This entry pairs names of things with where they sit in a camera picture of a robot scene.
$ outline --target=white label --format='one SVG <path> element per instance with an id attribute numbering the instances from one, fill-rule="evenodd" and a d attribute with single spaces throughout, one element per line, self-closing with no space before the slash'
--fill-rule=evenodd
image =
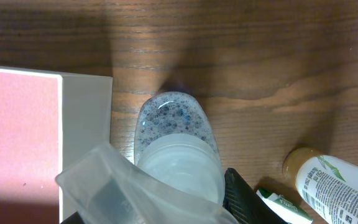
<path id="1" fill-rule="evenodd" d="M 358 167 L 332 156 L 308 160 L 296 177 L 305 200 L 330 224 L 358 224 Z"/>

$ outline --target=open lid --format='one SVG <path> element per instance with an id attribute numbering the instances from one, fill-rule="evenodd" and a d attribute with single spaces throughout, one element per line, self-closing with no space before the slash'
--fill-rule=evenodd
<path id="1" fill-rule="evenodd" d="M 56 177 L 87 224 L 238 223 L 221 205 L 149 176 L 108 143 Z"/>

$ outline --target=clear plastic bottle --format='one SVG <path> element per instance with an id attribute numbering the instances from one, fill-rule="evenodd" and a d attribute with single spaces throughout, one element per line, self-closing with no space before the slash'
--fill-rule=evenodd
<path id="1" fill-rule="evenodd" d="M 299 148 L 284 161 L 283 174 L 330 224 L 358 224 L 358 167 L 312 148 Z"/>

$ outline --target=pink box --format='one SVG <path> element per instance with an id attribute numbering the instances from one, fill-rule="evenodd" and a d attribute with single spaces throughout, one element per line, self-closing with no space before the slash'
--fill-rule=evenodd
<path id="1" fill-rule="evenodd" d="M 111 94 L 111 77 L 0 67 L 0 223 L 76 210 L 54 178 L 109 140 Z"/>

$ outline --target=wooden table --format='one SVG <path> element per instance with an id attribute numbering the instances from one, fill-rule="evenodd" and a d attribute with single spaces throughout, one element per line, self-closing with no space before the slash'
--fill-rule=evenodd
<path id="1" fill-rule="evenodd" d="M 358 166 L 356 0 L 0 0 L 0 65 L 112 75 L 111 142 L 129 160 L 141 105 L 169 81 L 251 186 L 300 203 L 281 175 L 300 143 Z"/>

